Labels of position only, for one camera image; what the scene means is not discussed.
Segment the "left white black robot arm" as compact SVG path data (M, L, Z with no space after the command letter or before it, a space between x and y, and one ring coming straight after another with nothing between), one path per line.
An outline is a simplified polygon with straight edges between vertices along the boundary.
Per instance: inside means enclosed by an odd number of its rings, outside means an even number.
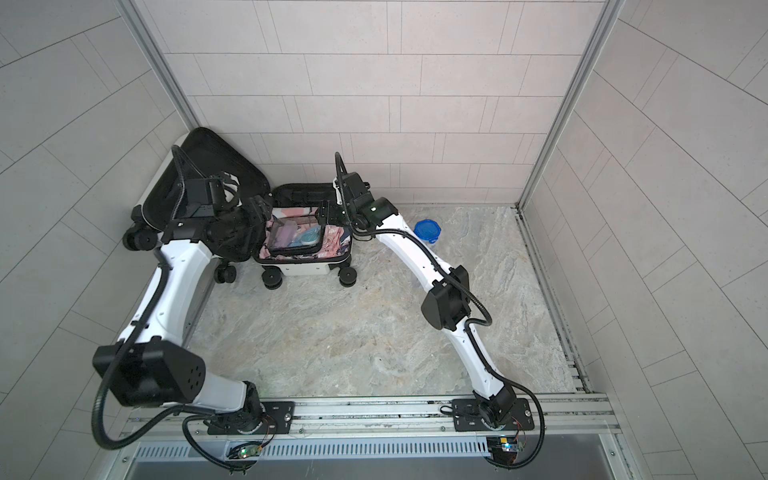
M184 346L187 318L200 281L231 283L237 262L250 259L264 240L271 212L267 181L240 174L186 178L153 254L157 268L140 310L118 340L93 356L101 377L91 411L98 446L121 449L169 415L192 413L226 433L252 433L264 422L255 385L208 373L205 361ZM113 395L126 407L160 413L124 439L109 437L104 407Z

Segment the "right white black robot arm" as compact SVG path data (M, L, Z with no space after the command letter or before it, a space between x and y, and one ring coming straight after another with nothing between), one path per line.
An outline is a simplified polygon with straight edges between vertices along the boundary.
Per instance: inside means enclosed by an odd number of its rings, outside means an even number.
M389 248L417 278L425 297L421 312L444 333L465 367L482 420L492 429L521 427L528 418L518 413L524 393L533 402L535 425L546 429L543 409L527 387L504 377L496 368L476 332L492 325L492 316L470 291L468 272L443 261L412 231L399 210L386 198L373 196L369 185L343 163L336 164L333 180L337 204L346 224L360 238L374 238Z

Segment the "clear cup with blue lid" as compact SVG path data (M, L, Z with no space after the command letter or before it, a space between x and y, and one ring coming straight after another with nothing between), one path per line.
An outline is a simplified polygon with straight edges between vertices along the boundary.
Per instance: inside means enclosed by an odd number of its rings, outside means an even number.
M442 228L435 220L423 219L415 224L413 232L425 244L434 245L440 238Z

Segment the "white suitcase with black lining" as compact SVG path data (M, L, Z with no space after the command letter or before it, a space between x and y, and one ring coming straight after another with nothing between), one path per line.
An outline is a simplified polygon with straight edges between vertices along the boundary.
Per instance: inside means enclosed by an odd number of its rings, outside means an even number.
M132 209L122 237L131 251L172 240L202 242L218 264L217 283L235 280L236 265L262 266L269 290L288 275L337 269L355 284L352 238L330 183L271 187L266 175L213 130L199 127L173 145L168 166Z

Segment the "clear toiletry pouch black trim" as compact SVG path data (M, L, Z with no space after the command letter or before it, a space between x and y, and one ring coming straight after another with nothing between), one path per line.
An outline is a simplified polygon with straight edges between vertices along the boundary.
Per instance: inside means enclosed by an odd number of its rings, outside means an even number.
M324 231L325 225L311 215L274 217L264 246L273 257L314 254L322 248Z

